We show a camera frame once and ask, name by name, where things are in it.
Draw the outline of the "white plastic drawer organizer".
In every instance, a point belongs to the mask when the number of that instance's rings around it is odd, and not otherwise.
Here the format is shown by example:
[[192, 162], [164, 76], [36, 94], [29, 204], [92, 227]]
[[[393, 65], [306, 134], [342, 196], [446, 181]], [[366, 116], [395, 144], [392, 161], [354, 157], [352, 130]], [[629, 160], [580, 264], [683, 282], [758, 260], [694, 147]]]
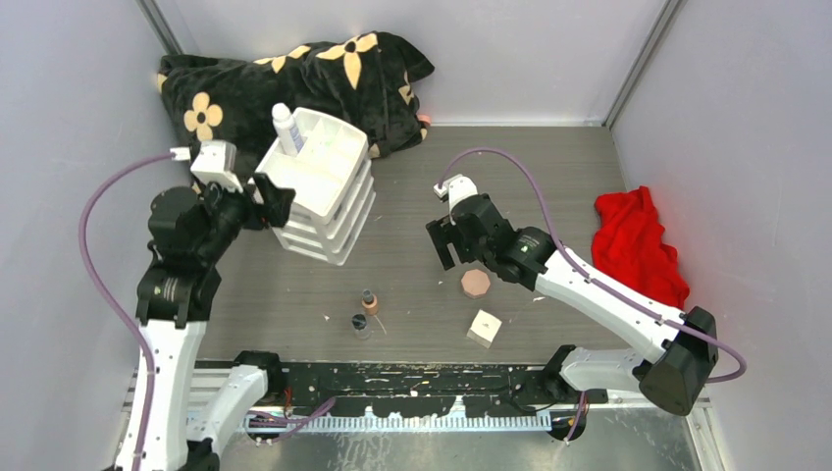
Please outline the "white plastic drawer organizer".
[[341, 266], [376, 198], [368, 138], [319, 111], [298, 107], [293, 117], [301, 150], [287, 155], [276, 138], [255, 170], [273, 185], [295, 190], [286, 224], [273, 232], [284, 249]]

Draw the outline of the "white plastic bottle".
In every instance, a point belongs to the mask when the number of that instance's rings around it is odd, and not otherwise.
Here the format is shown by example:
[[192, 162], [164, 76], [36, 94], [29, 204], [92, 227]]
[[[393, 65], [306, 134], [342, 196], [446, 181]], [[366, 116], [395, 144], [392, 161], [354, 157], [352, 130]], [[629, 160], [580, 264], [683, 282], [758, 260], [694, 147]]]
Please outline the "white plastic bottle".
[[285, 155], [296, 157], [304, 146], [304, 138], [291, 110], [285, 103], [272, 108], [273, 126]]

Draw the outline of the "tan foundation bottle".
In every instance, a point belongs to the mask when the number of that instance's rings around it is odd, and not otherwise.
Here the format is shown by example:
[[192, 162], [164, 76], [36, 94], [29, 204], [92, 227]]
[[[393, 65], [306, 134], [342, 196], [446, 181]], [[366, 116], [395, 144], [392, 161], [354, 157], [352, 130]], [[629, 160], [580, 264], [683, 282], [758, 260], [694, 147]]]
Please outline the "tan foundation bottle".
[[361, 303], [367, 316], [377, 316], [379, 311], [378, 297], [369, 289], [364, 289], [361, 294]]

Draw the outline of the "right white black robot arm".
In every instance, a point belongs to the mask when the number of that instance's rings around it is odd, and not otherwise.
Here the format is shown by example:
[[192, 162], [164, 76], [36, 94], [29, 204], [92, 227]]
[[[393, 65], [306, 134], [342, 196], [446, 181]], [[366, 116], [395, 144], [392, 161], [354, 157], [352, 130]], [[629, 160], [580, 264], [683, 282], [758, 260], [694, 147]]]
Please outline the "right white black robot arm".
[[445, 269], [478, 261], [500, 280], [577, 309], [627, 343], [625, 349], [561, 346], [545, 368], [545, 389], [566, 403], [587, 390], [639, 392], [658, 408], [686, 416], [716, 362], [716, 321], [696, 306], [681, 312], [627, 288], [556, 247], [545, 231], [513, 228], [485, 193], [438, 193], [447, 215], [427, 224]]

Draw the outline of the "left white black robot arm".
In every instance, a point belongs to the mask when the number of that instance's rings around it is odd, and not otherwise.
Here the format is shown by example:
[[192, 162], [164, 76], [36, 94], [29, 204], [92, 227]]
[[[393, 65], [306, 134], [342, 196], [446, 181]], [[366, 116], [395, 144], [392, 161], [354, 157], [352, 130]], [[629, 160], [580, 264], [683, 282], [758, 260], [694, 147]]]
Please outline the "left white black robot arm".
[[176, 186], [151, 203], [151, 263], [136, 289], [140, 367], [115, 470], [217, 470], [232, 435], [257, 401], [286, 392], [278, 354], [244, 350], [198, 413], [188, 414], [196, 354], [221, 283], [217, 264], [245, 229], [283, 227], [295, 197], [265, 175], [240, 191]]

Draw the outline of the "pink octagonal compact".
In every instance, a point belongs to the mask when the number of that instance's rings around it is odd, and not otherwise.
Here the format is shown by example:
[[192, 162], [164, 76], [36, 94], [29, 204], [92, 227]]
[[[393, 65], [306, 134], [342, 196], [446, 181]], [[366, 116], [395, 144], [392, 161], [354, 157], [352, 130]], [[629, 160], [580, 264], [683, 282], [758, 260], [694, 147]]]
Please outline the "pink octagonal compact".
[[490, 276], [479, 269], [466, 271], [461, 279], [462, 292], [471, 299], [478, 299], [485, 296], [491, 287]]

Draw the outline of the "white cube box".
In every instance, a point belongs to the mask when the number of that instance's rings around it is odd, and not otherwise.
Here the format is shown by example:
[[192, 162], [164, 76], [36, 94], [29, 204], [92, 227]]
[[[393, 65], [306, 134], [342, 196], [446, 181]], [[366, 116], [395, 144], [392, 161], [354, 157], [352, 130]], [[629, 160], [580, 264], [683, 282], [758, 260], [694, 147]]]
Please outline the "white cube box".
[[490, 348], [502, 327], [502, 321], [495, 315], [480, 309], [475, 315], [466, 338], [484, 348]]

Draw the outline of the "clear jar black lid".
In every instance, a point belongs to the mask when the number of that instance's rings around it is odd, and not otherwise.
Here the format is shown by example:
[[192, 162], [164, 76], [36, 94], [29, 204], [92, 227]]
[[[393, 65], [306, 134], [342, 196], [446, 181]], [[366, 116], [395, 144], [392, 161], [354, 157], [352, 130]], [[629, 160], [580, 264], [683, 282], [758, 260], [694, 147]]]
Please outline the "clear jar black lid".
[[359, 340], [367, 340], [372, 335], [368, 319], [364, 314], [355, 314], [351, 318], [353, 333]]

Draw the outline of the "black floral plush blanket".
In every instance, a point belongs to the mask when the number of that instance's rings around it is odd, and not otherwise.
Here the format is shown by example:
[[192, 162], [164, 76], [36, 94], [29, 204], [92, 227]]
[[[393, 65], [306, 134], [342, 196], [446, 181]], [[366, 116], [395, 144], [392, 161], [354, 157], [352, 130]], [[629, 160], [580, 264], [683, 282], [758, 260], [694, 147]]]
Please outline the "black floral plush blanket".
[[412, 84], [434, 70], [403, 37], [370, 31], [343, 42], [303, 43], [254, 61], [166, 55], [156, 88], [179, 144], [234, 144], [234, 172], [247, 180], [277, 137], [272, 109], [278, 103], [357, 127], [373, 158], [421, 143], [429, 120], [419, 111]]

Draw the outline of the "red cloth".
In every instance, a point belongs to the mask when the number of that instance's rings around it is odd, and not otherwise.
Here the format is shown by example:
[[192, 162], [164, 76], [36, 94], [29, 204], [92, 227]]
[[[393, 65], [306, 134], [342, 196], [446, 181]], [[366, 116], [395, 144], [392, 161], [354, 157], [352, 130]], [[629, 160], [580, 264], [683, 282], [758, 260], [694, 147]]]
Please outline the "red cloth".
[[650, 189], [607, 193], [595, 202], [599, 217], [591, 253], [594, 266], [619, 283], [662, 304], [682, 309], [690, 295], [679, 272], [677, 249], [665, 243]]

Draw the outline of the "small green circuit board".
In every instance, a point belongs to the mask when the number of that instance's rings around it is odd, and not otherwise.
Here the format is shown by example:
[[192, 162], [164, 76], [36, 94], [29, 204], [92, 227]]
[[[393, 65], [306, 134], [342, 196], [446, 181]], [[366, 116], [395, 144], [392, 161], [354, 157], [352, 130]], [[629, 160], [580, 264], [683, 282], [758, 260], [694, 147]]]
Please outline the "small green circuit board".
[[287, 423], [284, 417], [279, 417], [262, 411], [250, 411], [249, 416], [250, 427], [280, 429], [284, 429], [287, 427]]

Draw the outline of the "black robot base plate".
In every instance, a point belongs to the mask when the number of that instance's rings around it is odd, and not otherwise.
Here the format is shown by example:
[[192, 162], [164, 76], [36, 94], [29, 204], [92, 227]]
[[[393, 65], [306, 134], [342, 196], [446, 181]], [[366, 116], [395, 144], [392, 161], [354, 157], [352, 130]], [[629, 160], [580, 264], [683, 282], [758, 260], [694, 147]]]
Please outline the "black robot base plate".
[[448, 363], [285, 362], [283, 379], [257, 406], [284, 406], [298, 416], [333, 397], [329, 414], [379, 418], [440, 418], [460, 400], [466, 418], [526, 417], [546, 406], [578, 403], [575, 392], [558, 396], [546, 389], [537, 365]]

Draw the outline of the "aluminium frame rail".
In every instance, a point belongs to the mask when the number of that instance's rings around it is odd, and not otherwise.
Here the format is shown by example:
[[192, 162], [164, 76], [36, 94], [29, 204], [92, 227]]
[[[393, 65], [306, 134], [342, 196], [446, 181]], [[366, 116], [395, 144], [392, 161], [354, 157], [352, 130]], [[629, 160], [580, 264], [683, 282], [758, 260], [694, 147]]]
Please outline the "aluminium frame rail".
[[252, 435], [543, 431], [579, 436], [577, 401], [556, 402], [534, 365], [302, 363], [284, 367], [286, 392], [255, 402], [236, 426]]

